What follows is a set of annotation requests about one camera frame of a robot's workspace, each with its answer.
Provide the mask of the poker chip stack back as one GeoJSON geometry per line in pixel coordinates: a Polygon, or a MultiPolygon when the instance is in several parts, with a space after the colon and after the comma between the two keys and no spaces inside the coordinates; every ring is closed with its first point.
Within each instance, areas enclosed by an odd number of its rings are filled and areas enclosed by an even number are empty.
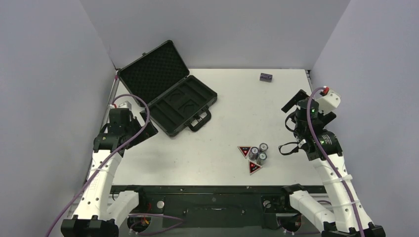
{"type": "Polygon", "coordinates": [[[268,145],[266,143],[260,143],[259,145],[259,152],[265,153],[269,149],[268,145]]]}

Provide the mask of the poker chip stack front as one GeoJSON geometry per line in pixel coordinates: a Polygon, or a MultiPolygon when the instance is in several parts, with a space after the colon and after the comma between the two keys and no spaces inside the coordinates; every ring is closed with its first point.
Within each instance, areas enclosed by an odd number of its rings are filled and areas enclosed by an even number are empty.
{"type": "Polygon", "coordinates": [[[257,155],[256,163],[260,166],[263,166],[267,160],[267,154],[265,152],[260,152],[257,155]]]}

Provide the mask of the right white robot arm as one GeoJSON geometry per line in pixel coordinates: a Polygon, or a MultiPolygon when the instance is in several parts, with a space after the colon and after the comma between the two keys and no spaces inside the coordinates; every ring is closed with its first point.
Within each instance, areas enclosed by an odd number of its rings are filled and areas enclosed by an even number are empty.
{"type": "Polygon", "coordinates": [[[316,227],[323,237],[384,237],[384,228],[374,224],[358,199],[348,173],[343,150],[336,135],[326,125],[336,118],[333,112],[340,96],[329,87],[315,89],[311,95],[299,90],[281,109],[294,128],[296,147],[303,150],[317,171],[329,197],[332,210],[326,209],[300,184],[284,186],[279,206],[296,210],[316,227]]]}

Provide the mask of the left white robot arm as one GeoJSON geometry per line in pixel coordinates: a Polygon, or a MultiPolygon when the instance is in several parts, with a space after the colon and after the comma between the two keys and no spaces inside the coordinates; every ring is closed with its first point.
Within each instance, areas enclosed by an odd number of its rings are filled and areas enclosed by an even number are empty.
{"type": "Polygon", "coordinates": [[[76,195],[79,203],[69,219],[61,224],[65,237],[117,237],[128,214],[142,212],[147,198],[135,191],[124,191],[109,204],[112,183],[125,150],[157,133],[151,124],[149,109],[141,112],[140,125],[130,107],[111,108],[107,122],[94,139],[88,180],[76,195]]]}

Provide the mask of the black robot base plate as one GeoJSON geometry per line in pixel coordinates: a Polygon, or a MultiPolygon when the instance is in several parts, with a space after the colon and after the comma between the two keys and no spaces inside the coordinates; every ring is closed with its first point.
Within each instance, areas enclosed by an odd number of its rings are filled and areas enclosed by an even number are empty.
{"type": "Polygon", "coordinates": [[[124,191],[139,193],[134,213],[151,213],[137,221],[135,231],[152,232],[178,224],[181,228],[277,227],[315,230],[304,216],[286,204],[282,186],[141,186],[113,185],[113,199],[124,191]]]}

